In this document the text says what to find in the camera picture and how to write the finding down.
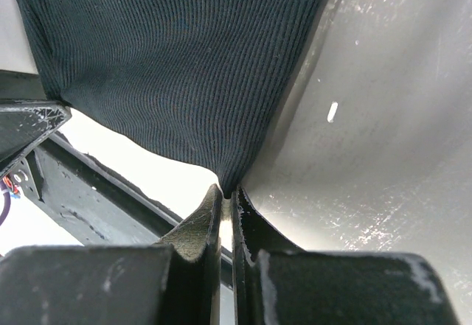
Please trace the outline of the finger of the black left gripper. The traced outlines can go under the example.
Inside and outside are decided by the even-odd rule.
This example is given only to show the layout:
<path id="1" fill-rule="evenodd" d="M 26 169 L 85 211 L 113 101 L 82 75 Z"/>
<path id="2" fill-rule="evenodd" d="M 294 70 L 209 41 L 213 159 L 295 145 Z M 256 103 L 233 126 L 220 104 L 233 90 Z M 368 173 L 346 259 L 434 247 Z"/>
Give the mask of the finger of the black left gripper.
<path id="1" fill-rule="evenodd" d="M 1 100 L 1 162 L 15 163 L 72 117 L 56 101 Z"/>

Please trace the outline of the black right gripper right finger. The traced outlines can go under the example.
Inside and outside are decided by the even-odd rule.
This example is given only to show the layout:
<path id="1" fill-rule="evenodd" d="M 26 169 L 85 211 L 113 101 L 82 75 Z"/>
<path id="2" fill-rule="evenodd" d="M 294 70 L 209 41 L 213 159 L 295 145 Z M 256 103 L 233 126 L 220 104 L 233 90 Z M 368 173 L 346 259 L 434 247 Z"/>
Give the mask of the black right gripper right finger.
<path id="1" fill-rule="evenodd" d="M 232 194 L 237 324 L 457 324 L 439 276 L 409 253 L 305 251 Z"/>

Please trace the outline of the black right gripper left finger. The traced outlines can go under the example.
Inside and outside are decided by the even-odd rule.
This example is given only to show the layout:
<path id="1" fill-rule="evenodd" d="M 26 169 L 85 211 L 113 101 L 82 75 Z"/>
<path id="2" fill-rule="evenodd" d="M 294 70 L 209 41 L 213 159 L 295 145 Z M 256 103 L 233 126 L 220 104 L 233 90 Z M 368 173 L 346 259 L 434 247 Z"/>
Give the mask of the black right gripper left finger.
<path id="1" fill-rule="evenodd" d="M 221 191 L 150 246 L 17 248 L 1 261 L 3 324 L 218 324 Z"/>

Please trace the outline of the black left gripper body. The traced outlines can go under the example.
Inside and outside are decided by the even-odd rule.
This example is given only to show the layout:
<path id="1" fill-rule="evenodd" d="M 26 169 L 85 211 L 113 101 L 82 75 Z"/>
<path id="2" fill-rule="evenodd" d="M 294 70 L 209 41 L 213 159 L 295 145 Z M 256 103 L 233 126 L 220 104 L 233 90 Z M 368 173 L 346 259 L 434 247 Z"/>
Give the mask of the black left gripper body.
<path id="1" fill-rule="evenodd" d="M 26 153 L 25 148 L 19 145 L 1 154 L 1 177 L 7 176 L 26 198 L 43 202 L 43 174 L 35 151 Z"/>

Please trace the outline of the black ribbed underwear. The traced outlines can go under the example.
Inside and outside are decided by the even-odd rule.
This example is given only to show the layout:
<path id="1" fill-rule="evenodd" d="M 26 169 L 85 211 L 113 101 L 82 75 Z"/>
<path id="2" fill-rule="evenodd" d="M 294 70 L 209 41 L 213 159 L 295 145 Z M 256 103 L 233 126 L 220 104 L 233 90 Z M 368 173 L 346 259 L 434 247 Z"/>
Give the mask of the black ribbed underwear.
<path id="1" fill-rule="evenodd" d="M 253 164 L 322 0 L 16 0 L 45 95 L 214 172 Z"/>

